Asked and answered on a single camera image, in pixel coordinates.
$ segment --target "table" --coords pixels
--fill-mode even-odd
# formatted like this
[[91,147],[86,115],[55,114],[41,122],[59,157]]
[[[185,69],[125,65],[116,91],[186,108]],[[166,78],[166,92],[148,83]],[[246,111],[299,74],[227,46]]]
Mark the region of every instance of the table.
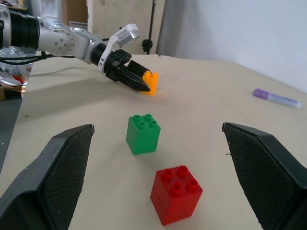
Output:
[[[230,62],[133,56],[159,72],[156,96],[103,77],[94,65],[51,58],[34,65],[0,175],[0,195],[63,130],[93,123],[83,191],[71,230],[164,229],[149,199],[155,172],[185,164],[204,189],[193,216],[170,230],[261,230],[238,182],[223,122],[274,134],[306,167],[306,109],[252,96],[263,88],[307,105],[307,95]],[[150,113],[161,126],[155,153],[133,156],[128,117]]]

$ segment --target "duplo block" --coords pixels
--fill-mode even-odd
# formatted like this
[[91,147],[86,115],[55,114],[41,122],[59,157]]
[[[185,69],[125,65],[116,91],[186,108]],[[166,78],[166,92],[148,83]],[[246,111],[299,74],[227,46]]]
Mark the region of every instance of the duplo block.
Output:
[[157,171],[150,199],[162,225],[192,216],[202,194],[202,188],[188,168]]
[[126,141],[133,155],[157,149],[160,126],[150,114],[129,117]]
[[150,88],[150,91],[149,92],[141,91],[141,93],[154,96],[157,90],[157,86],[158,86],[159,74],[151,73],[150,71],[146,71],[142,79],[148,85],[148,87]]

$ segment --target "black textured surface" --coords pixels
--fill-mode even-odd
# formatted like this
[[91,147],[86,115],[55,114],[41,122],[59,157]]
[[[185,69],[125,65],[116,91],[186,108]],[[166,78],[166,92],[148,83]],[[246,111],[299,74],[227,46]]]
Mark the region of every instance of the black textured surface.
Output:
[[[307,229],[303,224],[305,218],[302,218],[307,215],[306,206],[298,211],[298,205],[306,202],[302,200],[306,194],[299,186],[304,182],[297,180],[305,176],[293,178],[297,173],[289,172],[289,169],[297,168],[300,173],[307,174],[306,169],[303,171],[299,162],[270,134],[249,127],[244,130],[244,126],[227,123],[223,125],[223,131],[239,182],[263,229]],[[284,157],[268,151],[276,147],[281,150],[278,154],[284,154]],[[287,158],[287,162],[277,160]],[[297,165],[287,167],[287,163]]]
[[68,229],[82,190],[92,137],[91,130],[85,132],[68,142],[43,185],[42,197],[58,230]]
[[93,133],[92,125],[84,125],[49,141],[0,198],[0,230],[68,229],[82,190]]
[[37,49],[40,35],[38,19],[15,9],[9,9],[9,11],[12,31],[11,46]]

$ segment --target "purple marker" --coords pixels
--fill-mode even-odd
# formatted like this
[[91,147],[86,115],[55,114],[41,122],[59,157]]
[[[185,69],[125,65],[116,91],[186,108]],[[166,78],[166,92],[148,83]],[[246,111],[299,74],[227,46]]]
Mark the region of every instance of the purple marker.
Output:
[[282,96],[279,96],[279,95],[276,95],[276,94],[273,94],[273,93],[269,93],[269,92],[262,90],[262,89],[255,89],[253,95],[255,97],[259,97],[259,98],[262,98],[264,100],[268,100],[268,101],[271,101],[271,102],[277,102],[277,103],[280,103],[280,104],[285,104],[285,105],[290,106],[290,107],[300,108],[302,106],[302,104],[297,100],[290,99],[290,98],[287,98],[287,97],[282,97]]

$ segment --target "beige table surface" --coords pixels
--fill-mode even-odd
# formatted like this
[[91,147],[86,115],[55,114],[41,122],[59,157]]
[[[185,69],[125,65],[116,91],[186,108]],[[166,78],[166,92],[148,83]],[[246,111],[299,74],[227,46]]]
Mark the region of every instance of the beige table surface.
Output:
[[[164,229],[149,199],[155,172],[185,164],[204,192],[189,219],[169,230],[260,230],[238,182],[222,133],[234,122],[274,134],[304,165],[306,109],[252,96],[255,88],[300,100],[307,96],[237,64],[172,57],[133,56],[159,72],[155,97],[102,76],[77,59],[51,58],[34,65],[7,157],[0,195],[49,139],[93,123],[95,134],[71,230]],[[151,113],[161,126],[155,153],[133,156],[128,117]]]

